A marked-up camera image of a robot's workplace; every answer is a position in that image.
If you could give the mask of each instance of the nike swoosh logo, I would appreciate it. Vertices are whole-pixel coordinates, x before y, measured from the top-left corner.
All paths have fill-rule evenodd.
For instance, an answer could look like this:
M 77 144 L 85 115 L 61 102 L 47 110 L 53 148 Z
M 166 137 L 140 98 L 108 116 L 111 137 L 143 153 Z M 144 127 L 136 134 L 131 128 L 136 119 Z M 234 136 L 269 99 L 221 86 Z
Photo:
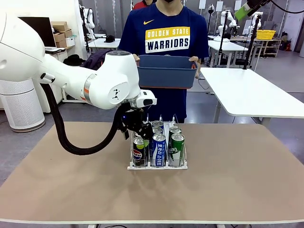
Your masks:
M 147 21 L 147 22 L 144 21 L 143 24 L 146 25 L 146 24 L 149 24 L 149 23 L 152 22 L 152 21 L 154 21 L 154 20 L 149 20 L 149 21 Z

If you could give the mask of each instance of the blue plastic bin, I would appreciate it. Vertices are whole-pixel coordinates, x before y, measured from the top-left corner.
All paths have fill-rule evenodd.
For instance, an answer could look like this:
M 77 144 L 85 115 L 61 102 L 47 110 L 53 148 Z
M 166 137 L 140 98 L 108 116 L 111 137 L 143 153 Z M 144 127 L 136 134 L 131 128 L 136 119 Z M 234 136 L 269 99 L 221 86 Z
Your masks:
M 197 65 L 189 57 L 139 56 L 139 86 L 190 89 Z

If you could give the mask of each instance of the yellow basket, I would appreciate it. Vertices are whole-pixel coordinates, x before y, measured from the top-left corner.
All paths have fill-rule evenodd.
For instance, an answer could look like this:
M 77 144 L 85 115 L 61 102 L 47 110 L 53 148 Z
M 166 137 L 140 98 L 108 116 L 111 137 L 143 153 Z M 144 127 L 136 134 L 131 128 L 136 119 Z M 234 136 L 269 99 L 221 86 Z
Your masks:
M 276 31 L 274 30 L 257 30 L 256 38 L 257 39 L 272 39 Z

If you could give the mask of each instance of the person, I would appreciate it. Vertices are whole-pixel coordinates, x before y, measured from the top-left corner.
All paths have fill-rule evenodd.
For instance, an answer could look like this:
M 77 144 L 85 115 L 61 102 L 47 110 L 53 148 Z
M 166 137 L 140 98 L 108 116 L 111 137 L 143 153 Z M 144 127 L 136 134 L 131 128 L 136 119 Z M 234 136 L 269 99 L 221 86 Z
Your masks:
M 207 24 L 199 14 L 183 6 L 181 0 L 158 0 L 149 7 L 133 10 L 127 18 L 119 48 L 138 55 L 189 57 L 198 62 L 209 56 Z M 149 120 L 183 123 L 186 114 L 186 89 L 144 88 L 151 90 L 157 105 L 148 108 Z
M 147 6 L 150 6 L 152 3 L 156 3 L 157 0 L 142 0 L 138 3 L 135 4 L 133 10 L 138 10 L 138 9 L 141 9 L 141 8 L 145 8 Z

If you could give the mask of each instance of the golden state warriors logo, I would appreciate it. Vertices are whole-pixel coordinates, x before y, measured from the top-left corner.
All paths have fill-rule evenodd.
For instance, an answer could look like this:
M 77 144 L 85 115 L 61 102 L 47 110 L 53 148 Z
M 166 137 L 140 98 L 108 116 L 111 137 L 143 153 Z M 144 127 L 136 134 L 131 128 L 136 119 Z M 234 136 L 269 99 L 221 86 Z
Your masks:
M 190 27 L 157 28 L 146 31 L 146 53 L 188 49 Z

